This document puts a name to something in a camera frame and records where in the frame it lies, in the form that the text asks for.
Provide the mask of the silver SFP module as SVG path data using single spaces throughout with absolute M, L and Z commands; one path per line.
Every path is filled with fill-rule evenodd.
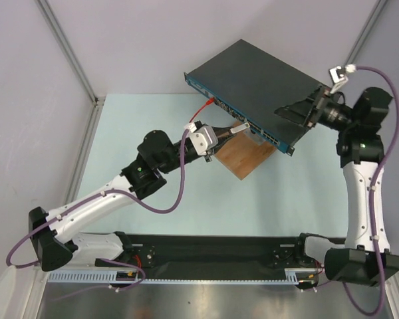
M 250 124 L 248 122 L 244 122 L 238 126 L 232 127 L 229 131 L 231 132 L 231 134 L 235 135 L 249 128 Z

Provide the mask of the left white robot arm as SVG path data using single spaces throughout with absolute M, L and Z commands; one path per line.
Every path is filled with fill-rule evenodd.
M 110 259 L 119 266 L 129 264 L 133 250 L 122 233 L 85 235 L 86 226 L 132 203 L 158 214 L 172 212 L 182 199 L 185 168 L 199 158 L 206 161 L 235 135 L 233 128 L 216 128 L 200 121 L 189 123 L 180 141 L 173 143 L 167 133 L 153 130 L 137 147 L 136 159 L 100 189 L 77 201 L 45 211 L 29 212 L 29 234 L 39 265 L 45 272 L 57 270 L 71 260 L 100 263 Z M 180 170 L 176 202 L 168 209 L 155 209 L 144 199 L 165 186 L 163 175 Z

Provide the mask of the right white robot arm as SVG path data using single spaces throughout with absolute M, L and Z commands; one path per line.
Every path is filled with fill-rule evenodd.
M 391 252 L 382 214 L 383 159 L 387 154 L 378 131 L 392 97 L 377 87 L 367 88 L 350 108 L 326 88 L 308 98 L 278 108 L 276 115 L 308 130 L 317 124 L 338 132 L 336 153 L 347 188 L 348 230 L 344 244 L 316 234 L 301 233 L 294 262 L 324 265 L 329 280 L 377 286 L 380 275 L 399 271 L 399 256 Z

